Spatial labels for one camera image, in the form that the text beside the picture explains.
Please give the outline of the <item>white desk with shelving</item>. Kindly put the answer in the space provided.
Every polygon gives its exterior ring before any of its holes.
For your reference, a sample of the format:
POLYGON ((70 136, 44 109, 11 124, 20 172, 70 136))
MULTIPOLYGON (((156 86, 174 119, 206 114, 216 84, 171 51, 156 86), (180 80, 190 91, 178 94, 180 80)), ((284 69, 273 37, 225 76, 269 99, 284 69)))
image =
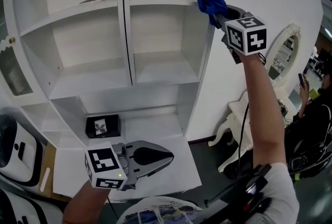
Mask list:
POLYGON ((214 30, 197 0, 4 0, 33 93, 11 102, 55 148, 120 141, 130 118, 175 113, 187 131, 214 30), (121 136, 90 139, 88 117, 119 115, 121 136))

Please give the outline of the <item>oval white-framed mirror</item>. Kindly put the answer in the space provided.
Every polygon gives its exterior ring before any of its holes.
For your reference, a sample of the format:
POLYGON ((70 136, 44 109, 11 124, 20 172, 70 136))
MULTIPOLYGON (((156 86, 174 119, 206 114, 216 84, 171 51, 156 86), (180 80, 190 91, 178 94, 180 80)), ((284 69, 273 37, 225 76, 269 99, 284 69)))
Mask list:
POLYGON ((286 84, 298 54, 300 40, 300 26, 291 23, 271 45, 265 67, 275 90, 286 84))

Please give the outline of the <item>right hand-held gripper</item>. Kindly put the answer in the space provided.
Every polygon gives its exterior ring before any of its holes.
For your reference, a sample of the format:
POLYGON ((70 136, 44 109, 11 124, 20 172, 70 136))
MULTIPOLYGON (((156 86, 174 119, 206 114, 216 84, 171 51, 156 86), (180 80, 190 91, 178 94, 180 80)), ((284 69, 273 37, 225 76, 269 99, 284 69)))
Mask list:
POLYGON ((213 14, 214 26, 225 34, 222 42, 231 53, 235 64, 241 63, 239 54, 257 54, 267 48, 267 25, 258 16, 242 8, 227 5, 228 13, 213 14))

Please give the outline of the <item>brown cardboard box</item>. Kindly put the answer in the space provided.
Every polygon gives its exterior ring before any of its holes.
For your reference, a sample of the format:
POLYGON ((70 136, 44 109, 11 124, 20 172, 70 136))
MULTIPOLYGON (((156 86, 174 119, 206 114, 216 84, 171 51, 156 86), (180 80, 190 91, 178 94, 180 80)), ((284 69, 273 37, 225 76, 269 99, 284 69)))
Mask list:
POLYGON ((51 143, 48 143, 45 147, 39 177, 38 191, 41 195, 47 198, 63 202, 69 202, 71 198, 61 194, 57 194, 53 191, 53 176, 56 150, 57 149, 51 143))

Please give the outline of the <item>black chest-mounted device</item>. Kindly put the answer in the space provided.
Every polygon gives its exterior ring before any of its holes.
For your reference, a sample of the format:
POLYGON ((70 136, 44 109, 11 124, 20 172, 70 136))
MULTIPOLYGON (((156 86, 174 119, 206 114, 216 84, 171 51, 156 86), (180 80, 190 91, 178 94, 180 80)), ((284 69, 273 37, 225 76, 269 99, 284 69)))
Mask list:
POLYGON ((213 198, 205 200, 207 209, 212 209, 217 202, 227 205, 204 217, 201 224, 244 224, 255 213, 263 213, 271 203, 271 199, 265 197, 262 191, 268 183, 265 176, 271 168, 270 164, 259 165, 213 198))

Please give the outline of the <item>person's left forearm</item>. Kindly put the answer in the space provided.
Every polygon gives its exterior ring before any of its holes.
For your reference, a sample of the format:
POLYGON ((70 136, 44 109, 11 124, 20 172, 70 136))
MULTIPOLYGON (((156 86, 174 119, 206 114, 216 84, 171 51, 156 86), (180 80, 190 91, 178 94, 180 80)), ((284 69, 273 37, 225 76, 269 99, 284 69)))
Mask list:
POLYGON ((62 224, 98 224, 110 189, 95 188, 86 181, 66 206, 62 224))

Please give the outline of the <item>white ornate dressing table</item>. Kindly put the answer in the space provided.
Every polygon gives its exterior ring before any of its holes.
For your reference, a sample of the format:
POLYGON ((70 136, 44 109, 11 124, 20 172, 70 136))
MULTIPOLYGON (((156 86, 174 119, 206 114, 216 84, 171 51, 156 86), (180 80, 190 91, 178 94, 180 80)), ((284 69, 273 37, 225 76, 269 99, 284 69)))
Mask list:
POLYGON ((228 104, 231 113, 218 128, 215 139, 208 142, 209 147, 215 146, 221 140, 223 134, 227 130, 230 130, 233 140, 228 145, 231 145, 233 141, 238 143, 238 148, 235 153, 218 167, 220 173, 224 171, 226 166, 237 161, 239 157, 241 158, 248 150, 253 148, 249 111, 247 112, 245 122, 243 122, 247 105, 248 94, 247 91, 245 91, 239 101, 230 102, 228 104))

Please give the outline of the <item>ribbed glass cabinet door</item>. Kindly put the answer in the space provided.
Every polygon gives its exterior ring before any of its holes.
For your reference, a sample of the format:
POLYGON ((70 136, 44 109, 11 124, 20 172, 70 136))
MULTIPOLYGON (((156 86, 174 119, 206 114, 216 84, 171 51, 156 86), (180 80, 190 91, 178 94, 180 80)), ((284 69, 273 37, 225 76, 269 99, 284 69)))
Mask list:
POLYGON ((0 0, 0 72, 14 96, 33 93, 19 65, 13 44, 15 38, 9 38, 5 17, 4 0, 0 0))

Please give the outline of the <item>person's white printed shirt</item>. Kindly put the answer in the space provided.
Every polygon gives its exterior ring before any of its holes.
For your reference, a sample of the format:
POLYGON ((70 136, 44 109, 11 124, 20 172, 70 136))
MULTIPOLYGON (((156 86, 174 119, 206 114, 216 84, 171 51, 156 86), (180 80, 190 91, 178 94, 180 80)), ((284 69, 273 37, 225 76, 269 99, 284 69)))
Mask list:
MULTIPOLYGON (((271 203, 244 224, 296 224, 299 202, 286 165, 272 164, 265 179, 268 183, 262 191, 271 203)), ((128 208, 116 224, 199 224, 210 212, 172 197, 148 197, 128 208)))

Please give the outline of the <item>spare hand-held gripper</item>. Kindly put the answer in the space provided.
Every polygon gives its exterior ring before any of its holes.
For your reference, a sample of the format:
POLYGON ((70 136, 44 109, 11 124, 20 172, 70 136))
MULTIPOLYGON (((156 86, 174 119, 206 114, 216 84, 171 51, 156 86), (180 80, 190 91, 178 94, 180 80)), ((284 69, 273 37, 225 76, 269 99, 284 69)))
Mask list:
POLYGON ((282 116, 285 117, 288 113, 287 107, 280 100, 278 100, 278 104, 279 104, 282 116))

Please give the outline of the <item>black strapped backpack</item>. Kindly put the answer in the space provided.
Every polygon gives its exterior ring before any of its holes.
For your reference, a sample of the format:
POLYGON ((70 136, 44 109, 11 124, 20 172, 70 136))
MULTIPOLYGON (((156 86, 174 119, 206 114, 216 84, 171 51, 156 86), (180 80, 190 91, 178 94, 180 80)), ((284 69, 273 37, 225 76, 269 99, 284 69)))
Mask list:
POLYGON ((332 161, 332 151, 328 151, 331 145, 330 138, 324 142, 306 146, 303 146, 303 140, 301 140, 287 160, 288 172, 293 183, 314 177, 325 169, 332 161))

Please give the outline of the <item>person's right forearm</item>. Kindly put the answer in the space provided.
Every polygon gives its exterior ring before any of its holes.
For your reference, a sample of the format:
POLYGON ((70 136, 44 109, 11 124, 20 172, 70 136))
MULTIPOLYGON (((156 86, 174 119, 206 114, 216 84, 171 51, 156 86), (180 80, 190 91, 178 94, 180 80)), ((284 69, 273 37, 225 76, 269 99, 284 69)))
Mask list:
POLYGON ((284 122, 268 73, 257 54, 239 56, 248 94, 253 164, 285 164, 284 122))

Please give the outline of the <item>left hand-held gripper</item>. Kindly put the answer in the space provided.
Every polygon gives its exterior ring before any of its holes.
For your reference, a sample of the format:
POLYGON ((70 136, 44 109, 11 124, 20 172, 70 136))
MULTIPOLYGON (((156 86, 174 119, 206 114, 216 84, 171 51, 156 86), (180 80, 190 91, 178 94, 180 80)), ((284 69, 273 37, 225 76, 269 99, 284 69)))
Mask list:
POLYGON ((171 151, 147 141, 134 141, 126 147, 123 143, 112 145, 105 142, 85 149, 85 167, 90 183, 100 189, 135 189, 139 178, 157 173, 173 159, 171 151), (139 165, 134 159, 162 160, 139 165))

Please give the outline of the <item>black box with picture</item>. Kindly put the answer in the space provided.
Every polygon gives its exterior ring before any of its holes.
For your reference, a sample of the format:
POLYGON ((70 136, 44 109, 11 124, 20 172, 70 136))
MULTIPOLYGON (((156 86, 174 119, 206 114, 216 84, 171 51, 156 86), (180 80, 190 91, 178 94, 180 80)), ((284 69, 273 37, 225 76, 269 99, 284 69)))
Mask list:
POLYGON ((88 117, 85 133, 90 139, 120 137, 121 119, 119 115, 88 117))

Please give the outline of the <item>white black delivery robot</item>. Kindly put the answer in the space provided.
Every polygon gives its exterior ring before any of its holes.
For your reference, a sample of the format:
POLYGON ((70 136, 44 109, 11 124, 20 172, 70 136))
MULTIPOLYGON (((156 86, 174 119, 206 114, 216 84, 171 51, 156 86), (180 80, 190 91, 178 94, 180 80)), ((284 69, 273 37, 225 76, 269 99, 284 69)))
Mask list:
POLYGON ((39 184, 43 144, 10 115, 0 115, 0 175, 26 187, 39 184))
POLYGON ((0 188, 0 224, 62 224, 62 219, 57 206, 0 188))

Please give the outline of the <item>blue cleaning cloth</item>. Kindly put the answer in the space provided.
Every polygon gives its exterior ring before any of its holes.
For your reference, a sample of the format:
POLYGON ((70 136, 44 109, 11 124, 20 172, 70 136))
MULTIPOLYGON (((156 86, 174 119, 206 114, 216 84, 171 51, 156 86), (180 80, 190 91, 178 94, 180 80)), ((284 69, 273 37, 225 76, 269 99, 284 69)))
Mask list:
POLYGON ((210 24, 220 29, 221 25, 214 16, 221 14, 223 17, 228 17, 229 11, 226 2, 224 0, 197 0, 197 2, 199 10, 209 16, 210 24))

